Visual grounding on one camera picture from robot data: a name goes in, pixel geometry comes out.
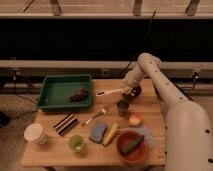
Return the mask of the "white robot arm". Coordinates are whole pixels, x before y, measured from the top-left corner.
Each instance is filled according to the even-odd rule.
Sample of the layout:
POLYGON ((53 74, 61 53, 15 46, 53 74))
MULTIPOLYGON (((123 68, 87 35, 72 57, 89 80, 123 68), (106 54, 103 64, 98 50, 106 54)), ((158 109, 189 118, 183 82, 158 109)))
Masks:
POLYGON ((213 171, 213 130, 210 117, 189 100, 160 70, 160 59, 142 53, 122 80, 124 94, 148 76, 168 108, 165 171, 213 171))

